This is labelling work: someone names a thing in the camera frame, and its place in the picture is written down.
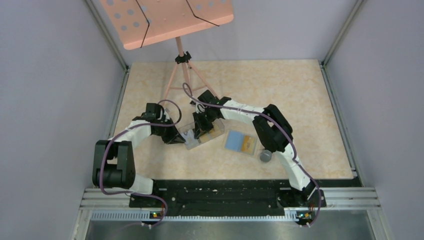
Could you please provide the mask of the clear plastic card box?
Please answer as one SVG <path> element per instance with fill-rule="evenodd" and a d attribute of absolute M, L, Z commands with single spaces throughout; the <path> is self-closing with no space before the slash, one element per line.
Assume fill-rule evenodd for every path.
<path fill-rule="evenodd" d="M 187 150 L 192 150 L 206 142 L 209 142 L 225 133 L 225 126 L 220 119 L 212 123 L 213 128 L 209 132 L 201 133 L 198 138 L 195 138 L 195 123 L 190 122 L 178 129 L 179 133 L 185 139 L 185 147 Z"/>

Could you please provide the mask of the yellow credit card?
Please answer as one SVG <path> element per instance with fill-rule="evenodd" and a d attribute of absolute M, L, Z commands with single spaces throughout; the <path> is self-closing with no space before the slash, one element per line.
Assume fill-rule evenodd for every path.
<path fill-rule="evenodd" d="M 242 138 L 240 151 L 244 154 L 253 155 L 256 148 L 257 138 L 250 135 L 245 135 Z"/>
<path fill-rule="evenodd" d="M 213 127 L 213 129 L 211 129 L 206 135 L 205 137 L 210 141 L 214 138 L 217 138 L 219 136 L 221 136 L 224 133 L 224 131 L 221 129 L 220 126 L 215 125 Z"/>

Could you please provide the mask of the white grey credit card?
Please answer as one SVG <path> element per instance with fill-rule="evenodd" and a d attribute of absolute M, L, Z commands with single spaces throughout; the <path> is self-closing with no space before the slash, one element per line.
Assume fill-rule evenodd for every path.
<path fill-rule="evenodd" d="M 185 145 L 188 149 L 192 148 L 193 145 L 197 142 L 192 129 L 183 132 L 181 135 L 185 139 Z"/>

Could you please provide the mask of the purple glitter microphone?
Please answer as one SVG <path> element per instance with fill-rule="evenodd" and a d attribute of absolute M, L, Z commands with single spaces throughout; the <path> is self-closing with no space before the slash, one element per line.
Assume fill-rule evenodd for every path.
<path fill-rule="evenodd" d="M 263 149 L 259 154 L 259 159 L 263 163 L 268 163 L 272 160 L 273 153 L 267 149 Z"/>

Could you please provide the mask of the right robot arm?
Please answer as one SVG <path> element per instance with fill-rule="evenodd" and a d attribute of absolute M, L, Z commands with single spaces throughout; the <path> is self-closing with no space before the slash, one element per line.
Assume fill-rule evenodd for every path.
<path fill-rule="evenodd" d="M 209 90 L 193 101 L 196 103 L 196 111 L 192 114 L 195 139 L 209 133 L 217 119 L 252 125 L 261 145 L 279 159 L 288 174 L 294 202 L 307 206 L 313 200 L 316 184 L 301 164 L 294 146 L 293 128 L 276 105 L 250 106 L 230 97 L 218 98 Z"/>

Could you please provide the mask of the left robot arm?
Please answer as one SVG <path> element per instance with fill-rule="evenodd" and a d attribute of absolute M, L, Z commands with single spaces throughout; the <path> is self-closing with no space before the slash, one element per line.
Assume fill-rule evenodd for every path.
<path fill-rule="evenodd" d="M 167 144 L 183 144 L 175 122 L 159 103 L 147 103 L 146 110 L 136 116 L 130 125 L 115 137 L 99 140 L 94 147 L 92 182 L 99 188 L 119 188 L 124 193 L 141 194 L 149 207 L 160 202 L 160 193 L 154 181 L 136 173 L 135 149 L 150 136 L 161 137 Z"/>

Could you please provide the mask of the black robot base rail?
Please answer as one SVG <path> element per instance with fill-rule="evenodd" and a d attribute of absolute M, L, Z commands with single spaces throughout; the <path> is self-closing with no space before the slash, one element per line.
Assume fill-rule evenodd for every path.
<path fill-rule="evenodd" d="M 289 208 L 317 211 L 327 206 L 323 190 L 313 183 L 303 193 L 286 179 L 155 180 L 153 195 L 159 199 L 132 194 L 129 207 L 167 206 L 167 217 L 266 217 L 284 216 Z"/>

